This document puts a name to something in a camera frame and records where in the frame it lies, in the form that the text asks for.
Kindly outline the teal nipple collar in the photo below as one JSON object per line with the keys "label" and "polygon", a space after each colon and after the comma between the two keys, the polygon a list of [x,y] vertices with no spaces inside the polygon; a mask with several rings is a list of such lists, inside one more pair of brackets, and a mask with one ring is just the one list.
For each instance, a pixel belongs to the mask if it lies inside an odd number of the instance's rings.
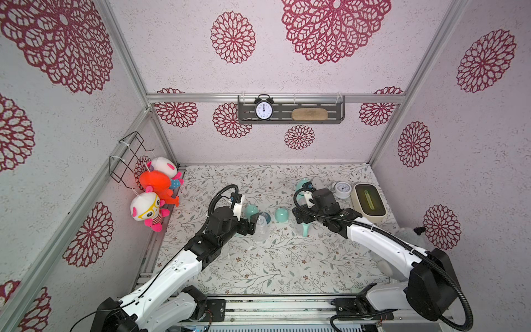
{"label": "teal nipple collar", "polygon": [[266,220],[266,223],[270,224],[271,223],[271,216],[267,212],[262,212],[262,215],[264,216],[264,218]]}

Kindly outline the mint bottle cap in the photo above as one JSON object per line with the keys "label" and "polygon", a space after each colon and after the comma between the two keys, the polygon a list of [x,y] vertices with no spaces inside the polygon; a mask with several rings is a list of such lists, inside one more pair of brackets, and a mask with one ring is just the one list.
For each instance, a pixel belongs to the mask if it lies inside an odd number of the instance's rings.
{"label": "mint bottle cap", "polygon": [[278,207],[275,210],[275,220],[278,224],[286,223],[289,217],[289,211],[285,207]]}
{"label": "mint bottle cap", "polygon": [[305,193],[311,193],[314,191],[314,186],[309,178],[303,178],[296,185],[296,192],[298,196],[304,196]]}
{"label": "mint bottle cap", "polygon": [[255,215],[259,213],[259,209],[256,205],[253,205],[253,204],[247,204],[247,206],[245,207],[245,216],[247,219],[250,219],[251,216]]}

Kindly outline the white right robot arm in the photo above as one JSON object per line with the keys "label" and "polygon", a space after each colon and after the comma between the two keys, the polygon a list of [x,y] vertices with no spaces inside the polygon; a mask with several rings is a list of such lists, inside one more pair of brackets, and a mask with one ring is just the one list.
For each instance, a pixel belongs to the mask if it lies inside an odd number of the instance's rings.
{"label": "white right robot arm", "polygon": [[358,293],[354,308],[331,320],[385,318],[411,310],[459,331],[468,331],[474,316],[446,252],[426,250],[377,227],[359,212],[341,208],[329,189],[300,188],[293,195],[293,214],[299,224],[319,222],[328,230],[368,248],[391,264],[405,280],[371,284]]}

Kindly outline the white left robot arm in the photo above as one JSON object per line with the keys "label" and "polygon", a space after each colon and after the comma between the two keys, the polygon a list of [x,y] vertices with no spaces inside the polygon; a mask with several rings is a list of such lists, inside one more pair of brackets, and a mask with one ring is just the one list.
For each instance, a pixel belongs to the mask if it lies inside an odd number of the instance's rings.
{"label": "white left robot arm", "polygon": [[199,275],[220,256],[236,234],[254,235],[259,214],[249,219],[230,207],[218,207],[207,216],[202,231],[154,277],[120,300],[108,298],[99,305],[92,331],[166,331],[184,320],[203,317],[207,296],[193,286],[170,297],[189,279]]}

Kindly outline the white small alarm clock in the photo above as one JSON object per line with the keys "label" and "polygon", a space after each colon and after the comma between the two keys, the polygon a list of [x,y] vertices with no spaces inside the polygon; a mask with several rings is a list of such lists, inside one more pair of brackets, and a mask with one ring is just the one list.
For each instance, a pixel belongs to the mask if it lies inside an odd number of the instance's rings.
{"label": "white small alarm clock", "polygon": [[352,189],[351,184],[345,181],[337,181],[330,186],[334,196],[341,200],[348,199],[351,196]]}

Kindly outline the cream box dark lid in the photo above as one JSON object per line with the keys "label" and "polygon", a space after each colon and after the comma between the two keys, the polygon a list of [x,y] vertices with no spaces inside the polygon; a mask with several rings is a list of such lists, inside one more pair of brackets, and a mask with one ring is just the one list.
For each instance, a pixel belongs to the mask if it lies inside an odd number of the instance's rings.
{"label": "cream box dark lid", "polygon": [[372,184],[355,184],[351,192],[351,200],[354,210],[372,224],[381,225],[387,216],[387,209],[382,197],[376,186]]}

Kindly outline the orange plush toy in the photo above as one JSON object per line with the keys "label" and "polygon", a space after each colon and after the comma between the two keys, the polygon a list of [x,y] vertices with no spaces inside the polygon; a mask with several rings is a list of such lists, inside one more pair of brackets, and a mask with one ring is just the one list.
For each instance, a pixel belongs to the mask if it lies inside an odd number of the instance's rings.
{"label": "orange plush toy", "polygon": [[166,204],[179,205],[179,198],[173,197],[173,190],[170,189],[171,180],[168,176],[159,171],[146,171],[139,176],[139,181],[145,192],[154,192]]}

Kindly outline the white plush red striped outfit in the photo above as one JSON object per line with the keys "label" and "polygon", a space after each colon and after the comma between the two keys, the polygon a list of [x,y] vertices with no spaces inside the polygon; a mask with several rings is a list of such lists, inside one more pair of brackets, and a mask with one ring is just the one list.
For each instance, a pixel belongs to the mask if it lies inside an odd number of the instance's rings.
{"label": "white plush red striped outfit", "polygon": [[139,194],[131,201],[130,213],[136,221],[142,221],[154,232],[161,232],[163,220],[170,216],[170,211],[163,208],[166,202],[148,186],[144,193]]}

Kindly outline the white plush blue polka-dot outfit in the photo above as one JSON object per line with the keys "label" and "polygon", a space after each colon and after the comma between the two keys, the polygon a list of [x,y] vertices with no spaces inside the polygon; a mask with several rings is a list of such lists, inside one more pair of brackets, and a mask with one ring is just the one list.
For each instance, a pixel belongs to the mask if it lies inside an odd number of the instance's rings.
{"label": "white plush blue polka-dot outfit", "polygon": [[165,174],[171,181],[170,189],[175,190],[183,184],[183,173],[165,157],[157,157],[147,162],[150,171],[156,170]]}

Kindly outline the wooden brush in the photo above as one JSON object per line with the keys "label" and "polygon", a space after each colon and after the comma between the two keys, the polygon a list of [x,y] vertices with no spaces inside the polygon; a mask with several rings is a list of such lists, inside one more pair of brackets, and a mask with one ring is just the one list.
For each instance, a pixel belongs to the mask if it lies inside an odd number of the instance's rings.
{"label": "wooden brush", "polygon": [[291,112],[294,121],[324,121],[328,117],[328,112],[324,108],[297,108]]}

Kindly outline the black alarm clock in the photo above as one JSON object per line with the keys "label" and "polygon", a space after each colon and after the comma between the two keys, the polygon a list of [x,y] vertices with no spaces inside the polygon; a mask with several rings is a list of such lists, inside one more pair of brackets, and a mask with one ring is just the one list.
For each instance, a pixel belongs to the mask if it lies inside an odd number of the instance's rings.
{"label": "black alarm clock", "polygon": [[274,112],[274,100],[268,94],[260,94],[254,99],[254,112],[259,120],[270,120]]}

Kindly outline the grey wall shelf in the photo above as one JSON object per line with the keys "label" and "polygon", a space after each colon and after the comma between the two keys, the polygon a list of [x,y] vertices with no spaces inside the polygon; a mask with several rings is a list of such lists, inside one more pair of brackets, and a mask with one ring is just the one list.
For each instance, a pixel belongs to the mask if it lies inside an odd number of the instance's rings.
{"label": "grey wall shelf", "polygon": [[[274,112],[270,120],[259,120],[255,115],[255,98],[247,98],[243,95],[237,98],[237,118],[242,125],[338,125],[345,118],[345,98],[339,94],[329,99],[316,100],[293,97],[291,101],[282,101],[273,98]],[[291,118],[291,112],[297,108],[324,108],[329,117],[324,121],[294,121]]]}

